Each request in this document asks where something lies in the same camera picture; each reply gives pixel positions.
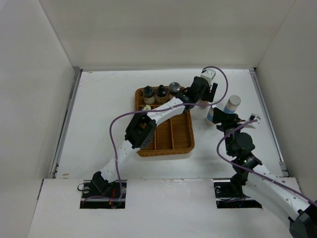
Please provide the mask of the silver cap blue label jar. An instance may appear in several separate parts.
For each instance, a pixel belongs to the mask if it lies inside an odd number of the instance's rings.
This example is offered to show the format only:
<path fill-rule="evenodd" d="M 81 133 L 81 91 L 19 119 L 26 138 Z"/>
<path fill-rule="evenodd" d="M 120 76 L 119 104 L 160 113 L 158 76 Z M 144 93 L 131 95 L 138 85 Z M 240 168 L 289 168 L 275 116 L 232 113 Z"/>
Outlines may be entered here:
<path fill-rule="evenodd" d="M 205 122 L 208 125 L 214 125 L 214 123 L 213 123 L 213 106 L 210 106 L 209 111 L 207 113 L 207 116 L 205 118 Z"/>

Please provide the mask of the pink cap spice bottle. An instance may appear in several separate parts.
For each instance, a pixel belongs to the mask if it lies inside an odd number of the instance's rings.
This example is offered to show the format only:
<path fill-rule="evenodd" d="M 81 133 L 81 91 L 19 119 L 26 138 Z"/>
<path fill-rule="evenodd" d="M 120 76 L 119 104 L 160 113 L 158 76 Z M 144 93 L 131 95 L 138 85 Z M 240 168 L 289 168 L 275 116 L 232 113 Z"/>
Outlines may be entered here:
<path fill-rule="evenodd" d="M 204 105 L 210 104 L 209 101 L 205 101 L 205 100 L 200 100 L 199 103 Z"/>

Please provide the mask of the black nozzle cap bottle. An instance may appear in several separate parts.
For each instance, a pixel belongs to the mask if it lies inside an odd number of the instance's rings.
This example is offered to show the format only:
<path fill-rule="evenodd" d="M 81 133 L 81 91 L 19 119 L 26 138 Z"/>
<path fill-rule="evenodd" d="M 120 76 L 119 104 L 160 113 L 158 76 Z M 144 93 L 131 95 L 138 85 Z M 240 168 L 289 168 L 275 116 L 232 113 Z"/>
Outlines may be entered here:
<path fill-rule="evenodd" d="M 167 88 L 164 85 L 158 86 L 156 89 L 156 102 L 158 105 L 162 105 L 167 102 L 168 94 Z"/>

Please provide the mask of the black cap white spice bottle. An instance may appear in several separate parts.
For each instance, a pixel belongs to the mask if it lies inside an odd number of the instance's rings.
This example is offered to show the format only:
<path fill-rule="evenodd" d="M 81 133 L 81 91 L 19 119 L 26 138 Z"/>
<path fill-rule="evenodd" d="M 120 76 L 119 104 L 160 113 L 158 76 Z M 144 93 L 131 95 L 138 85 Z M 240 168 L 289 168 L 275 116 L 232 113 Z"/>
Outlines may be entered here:
<path fill-rule="evenodd" d="M 142 90 L 143 100 L 146 105 L 155 103 L 155 89 L 152 86 L 146 86 Z"/>

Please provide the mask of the yellow cap spice bottle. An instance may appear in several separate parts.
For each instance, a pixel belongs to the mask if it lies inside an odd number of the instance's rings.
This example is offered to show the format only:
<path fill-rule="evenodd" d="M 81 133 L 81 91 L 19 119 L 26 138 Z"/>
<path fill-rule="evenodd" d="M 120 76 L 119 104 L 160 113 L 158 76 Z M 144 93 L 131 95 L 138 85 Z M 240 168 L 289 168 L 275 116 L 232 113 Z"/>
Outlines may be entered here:
<path fill-rule="evenodd" d="M 150 105 L 143 105 L 142 108 L 141 108 L 142 111 L 150 111 L 151 109 L 152 108 L 151 108 Z"/>

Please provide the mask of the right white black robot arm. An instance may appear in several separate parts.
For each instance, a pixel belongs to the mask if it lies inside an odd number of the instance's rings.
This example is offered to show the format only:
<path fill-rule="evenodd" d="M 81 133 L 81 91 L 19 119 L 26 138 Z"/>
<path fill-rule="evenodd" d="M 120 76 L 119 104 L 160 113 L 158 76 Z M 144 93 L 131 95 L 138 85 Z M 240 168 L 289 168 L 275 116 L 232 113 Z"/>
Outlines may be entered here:
<path fill-rule="evenodd" d="M 258 159 L 253 150 L 252 137 L 242 129 L 260 121 L 253 114 L 242 120 L 237 114 L 213 110 L 213 123 L 223 132 L 226 154 L 235 175 L 230 179 L 230 191 L 235 196 L 247 196 L 278 217 L 294 238 L 317 236 L 317 203 L 288 187 Z"/>

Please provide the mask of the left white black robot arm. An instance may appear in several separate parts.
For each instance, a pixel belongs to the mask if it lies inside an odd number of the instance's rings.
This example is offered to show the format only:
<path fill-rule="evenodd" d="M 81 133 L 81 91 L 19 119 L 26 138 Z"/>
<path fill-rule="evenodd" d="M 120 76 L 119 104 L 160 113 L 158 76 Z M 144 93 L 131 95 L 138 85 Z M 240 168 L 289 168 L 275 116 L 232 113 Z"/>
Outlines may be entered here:
<path fill-rule="evenodd" d="M 113 136 L 110 136 L 114 158 L 104 168 L 94 173 L 91 179 L 94 192 L 102 198 L 109 196 L 110 184 L 120 179 L 119 165 L 139 150 L 146 148 L 153 140 L 155 130 L 160 124 L 191 110 L 200 100 L 213 102 L 217 87 L 217 83 L 210 85 L 205 78 L 196 76 L 190 87 L 179 91 L 175 97 L 156 109 L 121 115 L 120 118 L 127 115 L 133 115 L 133 118 L 125 130 L 121 148 L 116 148 Z"/>

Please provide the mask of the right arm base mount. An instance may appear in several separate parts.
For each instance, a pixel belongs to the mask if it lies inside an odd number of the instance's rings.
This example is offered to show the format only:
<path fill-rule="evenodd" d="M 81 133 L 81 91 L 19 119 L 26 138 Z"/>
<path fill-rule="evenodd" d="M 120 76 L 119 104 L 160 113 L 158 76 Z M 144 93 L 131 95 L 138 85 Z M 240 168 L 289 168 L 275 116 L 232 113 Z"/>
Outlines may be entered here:
<path fill-rule="evenodd" d="M 229 179 L 216 179 L 213 181 L 213 185 L 218 209 L 262 209 L 260 203 L 245 196 L 242 189 L 233 185 Z"/>

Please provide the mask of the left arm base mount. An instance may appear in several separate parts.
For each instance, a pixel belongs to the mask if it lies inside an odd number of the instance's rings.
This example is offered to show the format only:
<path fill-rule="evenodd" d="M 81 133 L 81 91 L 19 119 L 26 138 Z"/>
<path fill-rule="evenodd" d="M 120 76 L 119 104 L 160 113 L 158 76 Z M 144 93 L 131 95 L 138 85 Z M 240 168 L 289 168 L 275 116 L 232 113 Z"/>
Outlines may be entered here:
<path fill-rule="evenodd" d="M 106 193 L 102 195 L 90 180 L 85 180 L 77 186 L 81 193 L 80 209 L 124 209 L 126 201 L 127 181 L 122 182 L 123 195 L 120 197 L 119 181 L 110 183 Z"/>

